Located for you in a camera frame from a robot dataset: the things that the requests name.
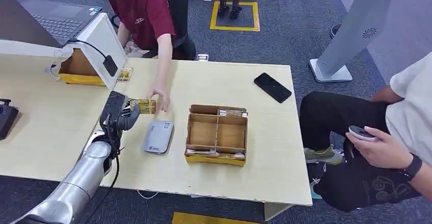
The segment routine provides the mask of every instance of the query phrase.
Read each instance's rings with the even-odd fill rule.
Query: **green shoe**
[[[340,164],[343,156],[333,150],[332,147],[328,147],[325,150],[315,151],[313,149],[304,148],[306,164],[324,162],[327,164]]]
[[[315,193],[315,191],[313,190],[313,187],[314,187],[316,184],[318,184],[319,181],[320,181],[320,179],[315,179],[315,178],[314,178],[313,181],[309,184],[309,187],[310,187],[310,189],[311,189],[311,197],[312,197],[313,199],[316,199],[316,200],[321,200],[321,199],[322,199],[321,195]]]

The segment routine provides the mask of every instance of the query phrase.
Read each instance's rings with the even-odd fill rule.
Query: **yellow floor marking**
[[[205,215],[174,212],[172,224],[258,224],[241,220],[230,220]]]
[[[237,26],[217,26],[216,20],[218,18],[218,9],[220,1],[215,1],[213,5],[213,12],[211,14],[210,29],[211,30],[223,30],[223,31],[243,31],[243,32],[259,32],[259,14],[258,14],[258,3],[257,2],[240,2],[240,6],[252,6],[252,13],[254,16],[254,27],[237,27]]]

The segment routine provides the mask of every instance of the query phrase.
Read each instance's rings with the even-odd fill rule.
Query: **chair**
[[[173,18],[174,28],[176,30],[177,38],[173,42],[173,48],[179,55],[181,60],[194,60],[196,56],[195,43],[187,33],[187,13],[189,9],[189,0],[168,0]],[[113,26],[118,28],[116,24],[117,16],[111,18]],[[143,58],[153,58],[157,56],[157,49],[151,50],[143,55]]]

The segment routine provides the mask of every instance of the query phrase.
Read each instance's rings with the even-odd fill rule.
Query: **laptop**
[[[62,48],[102,7],[44,0],[0,0],[0,39]]]

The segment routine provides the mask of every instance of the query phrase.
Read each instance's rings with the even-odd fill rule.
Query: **table leg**
[[[284,212],[285,210],[291,208],[294,205],[288,204],[277,204],[277,203],[264,203],[264,218],[265,221],[269,221]]]

